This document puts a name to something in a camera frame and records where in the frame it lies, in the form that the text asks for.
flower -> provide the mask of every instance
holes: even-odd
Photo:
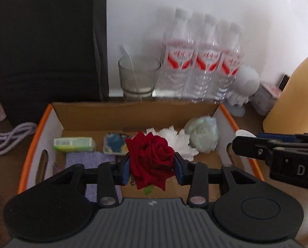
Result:
[[[166,179],[174,176],[174,151],[166,139],[139,132],[125,139],[130,154],[130,171],[138,189],[156,185],[165,191]]]

small blue package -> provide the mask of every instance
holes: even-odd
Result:
[[[122,133],[107,133],[103,142],[103,152],[110,155],[125,156],[128,149],[125,139],[131,139],[132,136]]]

black curtain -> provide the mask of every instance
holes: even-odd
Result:
[[[106,0],[0,0],[0,101],[13,125],[108,97]]]

folded purple fabric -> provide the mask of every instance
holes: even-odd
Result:
[[[85,169],[97,168],[99,164],[108,161],[115,161],[114,155],[106,155],[100,152],[71,152],[67,153],[66,168],[74,164],[84,164]],[[117,197],[122,201],[122,192],[119,185],[115,185]],[[86,187],[85,197],[93,202],[96,202],[97,185],[88,184]]]

beige bottle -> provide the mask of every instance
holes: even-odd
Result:
[[[291,75],[279,100],[263,121],[264,132],[308,132],[308,57]]]

